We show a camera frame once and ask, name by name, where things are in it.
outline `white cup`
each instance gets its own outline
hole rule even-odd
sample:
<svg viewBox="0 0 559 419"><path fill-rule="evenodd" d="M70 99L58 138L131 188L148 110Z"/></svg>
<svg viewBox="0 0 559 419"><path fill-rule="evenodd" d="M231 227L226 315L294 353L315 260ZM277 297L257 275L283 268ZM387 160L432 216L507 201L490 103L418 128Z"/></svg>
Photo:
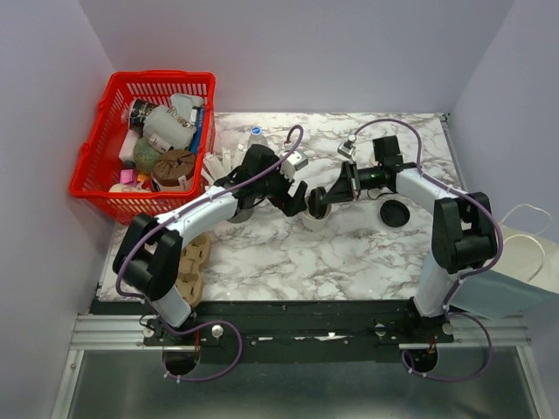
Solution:
<svg viewBox="0 0 559 419"><path fill-rule="evenodd" d="M303 222L303 225L307 230L311 230L313 232L320 231L326 225L326 221L330 217L330 211L332 210L332 205L328 205L326 209L326 214L320 220L318 218L314 218L311 216L310 212L308 212L308 208L305 209L304 212L300 213L300 219Z"/></svg>

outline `black round cap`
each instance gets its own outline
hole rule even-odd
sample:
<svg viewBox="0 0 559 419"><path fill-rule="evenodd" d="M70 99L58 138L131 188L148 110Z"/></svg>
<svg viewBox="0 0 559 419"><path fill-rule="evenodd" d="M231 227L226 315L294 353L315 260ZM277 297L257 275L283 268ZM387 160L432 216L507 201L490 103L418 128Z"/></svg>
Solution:
<svg viewBox="0 0 559 419"><path fill-rule="evenodd" d="M381 220L389 227L402 227L410 221L410 210L401 202L389 199L381 205Z"/></svg>

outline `black lid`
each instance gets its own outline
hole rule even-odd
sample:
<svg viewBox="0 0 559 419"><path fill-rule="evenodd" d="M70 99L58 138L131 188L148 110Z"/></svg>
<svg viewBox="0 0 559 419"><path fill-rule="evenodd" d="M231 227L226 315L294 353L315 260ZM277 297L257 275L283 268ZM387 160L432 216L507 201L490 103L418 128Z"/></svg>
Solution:
<svg viewBox="0 0 559 419"><path fill-rule="evenodd" d="M311 194L308 197L308 212L317 220L321 220L322 218L324 218L324 216L328 212L328 206L321 202L322 197L324 197L325 195L326 190L322 186L319 186L318 188L311 190Z"/></svg>
<svg viewBox="0 0 559 419"><path fill-rule="evenodd" d="M410 210L404 204L389 199L381 205L381 220L389 227L402 227L410 221Z"/></svg>

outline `plastic container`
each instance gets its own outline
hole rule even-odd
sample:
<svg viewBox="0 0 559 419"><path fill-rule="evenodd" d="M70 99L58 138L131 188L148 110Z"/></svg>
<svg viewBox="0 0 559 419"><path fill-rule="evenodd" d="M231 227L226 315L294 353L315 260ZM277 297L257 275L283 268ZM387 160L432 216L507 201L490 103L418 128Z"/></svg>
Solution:
<svg viewBox="0 0 559 419"><path fill-rule="evenodd" d="M119 223L128 224L134 216L145 212L151 216L174 210L197 198L204 191L202 159L213 151L215 122L213 93L216 80L208 72L154 70L147 72L116 72L108 82L97 105L97 116L89 139L81 146L78 164L70 183L70 194L87 199ZM202 139L197 153L192 187L186 192L120 193L108 190L119 181L123 169L119 152L128 131L122 119L130 102L147 100L170 106L173 93L204 97L205 117Z"/></svg>

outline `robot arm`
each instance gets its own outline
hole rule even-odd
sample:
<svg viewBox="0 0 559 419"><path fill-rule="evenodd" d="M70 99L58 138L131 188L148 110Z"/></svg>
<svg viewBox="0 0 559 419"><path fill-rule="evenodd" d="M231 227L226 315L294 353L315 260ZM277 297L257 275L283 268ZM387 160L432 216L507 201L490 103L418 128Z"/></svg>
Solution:
<svg viewBox="0 0 559 419"><path fill-rule="evenodd" d="M320 218L329 204L355 200L362 190L388 188L431 213L431 253L425 260L413 301L421 317L438 316L443 313L443 301L457 272L480 268L495 256L497 243L493 226L466 199L427 181L419 174L415 163L404 163L396 136L375 139L373 147L379 164L357 168L353 162L355 151L352 144L340 145L338 151L350 161L342 163L340 176L328 192L324 188L311 191L309 212ZM485 194L467 195L491 212Z"/></svg>
<svg viewBox="0 0 559 419"><path fill-rule="evenodd" d="M126 236L118 250L113 263L113 270L118 272L127 255L150 231L175 219L165 228L157 231L148 244L157 243L152 254L145 247L140 248L127 265L123 279L146 296L154 308L173 327L179 327L190 316L191 309L183 300L175 286L181 250L196 236L210 230L217 223L228 220L242 211L254 206L259 199L268 199L272 205L281 209L287 216L294 216L307 208L305 192L307 184L301 182L293 196L289 189L293 185L296 171L307 164L307 157L295 151L277 169L243 188L219 198L208 199L219 192L240 185L272 166L279 157L268 147L253 145L247 151L241 165L226 177L216 181L205 194L186 203L178 209L148 216L140 214L129 225Z"/></svg>

